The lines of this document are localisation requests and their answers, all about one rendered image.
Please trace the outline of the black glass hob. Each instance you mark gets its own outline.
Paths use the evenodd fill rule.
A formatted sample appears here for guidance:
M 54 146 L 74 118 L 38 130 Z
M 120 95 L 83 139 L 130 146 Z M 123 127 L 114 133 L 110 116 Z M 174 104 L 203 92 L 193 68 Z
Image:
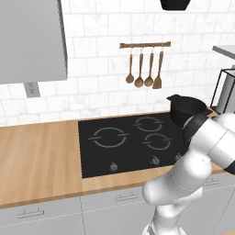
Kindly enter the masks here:
M 83 178 L 170 166 L 186 151 L 168 113 L 83 120 L 78 134 Z

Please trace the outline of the grey shelf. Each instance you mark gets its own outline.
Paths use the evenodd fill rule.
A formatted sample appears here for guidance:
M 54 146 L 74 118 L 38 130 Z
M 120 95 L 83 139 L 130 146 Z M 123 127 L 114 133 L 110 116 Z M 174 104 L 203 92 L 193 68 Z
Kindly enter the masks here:
M 212 50 L 235 60 L 235 45 L 218 45 Z

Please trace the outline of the wooden utensil rail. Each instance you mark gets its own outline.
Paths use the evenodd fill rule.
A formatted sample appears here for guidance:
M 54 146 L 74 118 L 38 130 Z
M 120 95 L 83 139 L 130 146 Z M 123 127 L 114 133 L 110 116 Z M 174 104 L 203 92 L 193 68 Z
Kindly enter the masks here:
M 156 48 L 156 47 L 171 47 L 171 41 L 155 42 L 155 43 L 120 43 L 119 48 Z

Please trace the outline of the black extractor hood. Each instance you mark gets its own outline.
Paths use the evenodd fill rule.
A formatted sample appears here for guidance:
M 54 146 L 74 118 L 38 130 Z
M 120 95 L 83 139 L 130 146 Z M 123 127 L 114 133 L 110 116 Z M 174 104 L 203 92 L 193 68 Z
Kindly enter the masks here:
M 160 0 L 163 10 L 185 11 L 191 0 Z

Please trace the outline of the grey drawer front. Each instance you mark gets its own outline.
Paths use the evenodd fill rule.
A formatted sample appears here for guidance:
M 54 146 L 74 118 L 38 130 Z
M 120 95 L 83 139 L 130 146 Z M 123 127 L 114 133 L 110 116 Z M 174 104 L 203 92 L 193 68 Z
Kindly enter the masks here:
M 212 174 L 219 185 L 203 186 L 203 196 L 191 204 L 179 219 L 186 235 L 212 235 L 229 199 L 235 190 L 235 175 L 229 173 Z
M 119 194 L 131 192 L 139 197 L 116 201 Z M 142 235 L 154 214 L 154 206 L 142 197 L 141 186 L 82 196 L 81 203 L 85 235 Z
M 38 208 L 45 213 L 17 218 L 24 210 Z M 0 235 L 84 235 L 80 197 L 0 209 Z

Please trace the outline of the grey wall socket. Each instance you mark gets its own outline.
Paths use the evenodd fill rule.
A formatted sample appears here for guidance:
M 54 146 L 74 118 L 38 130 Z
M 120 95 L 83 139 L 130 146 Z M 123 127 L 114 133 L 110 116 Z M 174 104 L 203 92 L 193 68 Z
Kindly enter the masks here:
M 24 83 L 27 98 L 40 97 L 39 85 L 37 83 Z

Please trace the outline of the black pot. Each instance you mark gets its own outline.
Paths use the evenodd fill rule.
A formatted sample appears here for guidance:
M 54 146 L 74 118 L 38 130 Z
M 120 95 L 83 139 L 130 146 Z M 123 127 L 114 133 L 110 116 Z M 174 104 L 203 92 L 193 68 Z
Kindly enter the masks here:
M 207 116 L 212 113 L 203 101 L 191 96 L 175 94 L 168 96 L 167 99 L 171 102 L 170 119 L 180 128 L 194 115 L 203 114 Z

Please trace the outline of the small wooden spoon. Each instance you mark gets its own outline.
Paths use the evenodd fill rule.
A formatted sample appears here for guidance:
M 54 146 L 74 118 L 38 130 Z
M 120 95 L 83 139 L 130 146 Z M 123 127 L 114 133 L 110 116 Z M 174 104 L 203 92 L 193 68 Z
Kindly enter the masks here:
M 126 82 L 131 84 L 134 81 L 134 76 L 132 75 L 132 55 L 129 56 L 129 74 L 126 77 Z

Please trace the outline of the grey wall cupboard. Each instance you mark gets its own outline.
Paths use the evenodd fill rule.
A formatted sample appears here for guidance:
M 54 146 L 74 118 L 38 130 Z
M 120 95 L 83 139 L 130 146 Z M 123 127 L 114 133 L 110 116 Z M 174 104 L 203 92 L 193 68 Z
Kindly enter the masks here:
M 62 1 L 0 0 L 0 84 L 67 76 Z

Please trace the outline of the wooden spatula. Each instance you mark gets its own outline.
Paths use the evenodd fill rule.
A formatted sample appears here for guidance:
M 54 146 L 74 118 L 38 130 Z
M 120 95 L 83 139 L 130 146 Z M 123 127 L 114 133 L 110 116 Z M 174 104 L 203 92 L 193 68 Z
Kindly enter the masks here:
M 162 79 L 161 79 L 161 69 L 162 69 L 162 59 L 163 59 L 163 52 L 160 52 L 160 57 L 159 57 L 159 69 L 158 69 L 158 74 L 157 77 L 155 78 L 152 88 L 153 89 L 161 89 L 162 88 Z

